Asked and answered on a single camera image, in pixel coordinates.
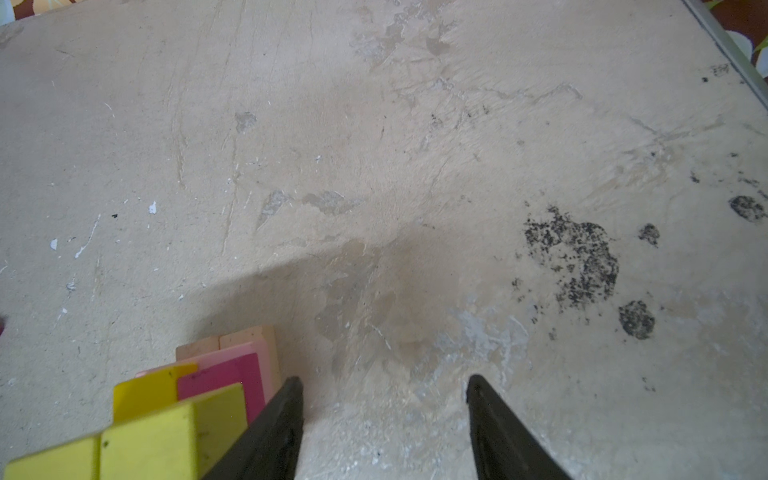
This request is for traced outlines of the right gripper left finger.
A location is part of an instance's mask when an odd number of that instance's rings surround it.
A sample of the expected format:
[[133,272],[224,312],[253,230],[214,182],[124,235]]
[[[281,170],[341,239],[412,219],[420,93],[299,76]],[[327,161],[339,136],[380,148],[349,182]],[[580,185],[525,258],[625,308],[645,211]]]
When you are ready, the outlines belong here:
[[304,427],[303,383],[285,380],[204,480],[293,480]]

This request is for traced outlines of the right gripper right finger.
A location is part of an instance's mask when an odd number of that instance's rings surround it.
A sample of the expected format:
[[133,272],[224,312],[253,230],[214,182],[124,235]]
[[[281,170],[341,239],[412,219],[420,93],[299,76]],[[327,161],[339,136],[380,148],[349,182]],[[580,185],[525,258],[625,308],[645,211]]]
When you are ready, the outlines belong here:
[[483,376],[470,377],[466,402],[479,479],[570,479]]

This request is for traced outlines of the magenta wood block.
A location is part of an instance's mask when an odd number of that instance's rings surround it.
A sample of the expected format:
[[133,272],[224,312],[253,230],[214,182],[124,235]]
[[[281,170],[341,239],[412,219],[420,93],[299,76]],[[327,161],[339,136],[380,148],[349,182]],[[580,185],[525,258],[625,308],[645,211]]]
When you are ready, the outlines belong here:
[[252,423],[267,404],[268,384],[257,353],[244,354],[179,378],[177,396],[185,400],[235,384],[242,387],[246,418]]

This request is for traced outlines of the lime green cube block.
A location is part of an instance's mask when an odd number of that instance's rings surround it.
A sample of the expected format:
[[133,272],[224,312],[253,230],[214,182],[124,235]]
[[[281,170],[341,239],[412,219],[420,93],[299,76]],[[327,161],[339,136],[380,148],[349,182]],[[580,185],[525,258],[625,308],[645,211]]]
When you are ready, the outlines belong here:
[[102,479],[200,479],[248,426],[243,388],[232,384],[107,428]]

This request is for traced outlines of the pink wood block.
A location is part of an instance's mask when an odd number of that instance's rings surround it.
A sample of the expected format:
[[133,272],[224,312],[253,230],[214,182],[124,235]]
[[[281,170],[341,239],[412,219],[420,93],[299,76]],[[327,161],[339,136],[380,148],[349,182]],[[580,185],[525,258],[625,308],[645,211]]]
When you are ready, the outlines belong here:
[[268,403],[279,390],[282,376],[280,372],[276,347],[273,343],[270,343],[267,340],[254,340],[235,346],[230,346],[222,350],[193,356],[191,358],[176,361],[171,364],[140,371],[135,375],[135,377],[139,378],[163,368],[186,364],[194,364],[197,366],[198,371],[202,371],[204,369],[208,369],[250,354],[256,354],[258,357],[259,374],[260,379],[262,380],[264,399],[265,402]]

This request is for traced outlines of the natural wood plank block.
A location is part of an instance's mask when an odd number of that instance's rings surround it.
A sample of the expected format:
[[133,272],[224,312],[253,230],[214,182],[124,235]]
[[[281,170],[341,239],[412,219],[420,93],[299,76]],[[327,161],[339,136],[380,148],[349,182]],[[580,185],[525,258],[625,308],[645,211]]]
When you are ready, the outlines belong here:
[[260,354],[262,369],[269,371],[270,380],[275,388],[282,381],[280,374],[277,342],[273,325],[257,325],[225,335],[212,335],[203,339],[178,346],[175,350],[177,361],[189,360],[203,354],[225,350],[241,344],[256,343]]

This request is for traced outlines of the yellow wood block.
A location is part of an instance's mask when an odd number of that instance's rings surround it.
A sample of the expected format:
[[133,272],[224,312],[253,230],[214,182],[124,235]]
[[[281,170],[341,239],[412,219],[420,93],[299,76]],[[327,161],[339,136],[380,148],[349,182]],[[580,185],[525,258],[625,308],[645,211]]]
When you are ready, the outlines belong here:
[[174,404],[178,401],[177,381],[197,370],[195,364],[171,365],[117,384],[113,389],[113,422],[130,421]]

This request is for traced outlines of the small yellow-green block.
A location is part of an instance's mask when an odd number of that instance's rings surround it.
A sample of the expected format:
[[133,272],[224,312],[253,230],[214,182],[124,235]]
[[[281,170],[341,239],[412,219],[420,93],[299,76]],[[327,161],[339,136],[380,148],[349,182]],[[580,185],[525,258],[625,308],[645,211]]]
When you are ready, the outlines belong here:
[[98,479],[100,440],[94,434],[15,459],[7,465],[4,479]]

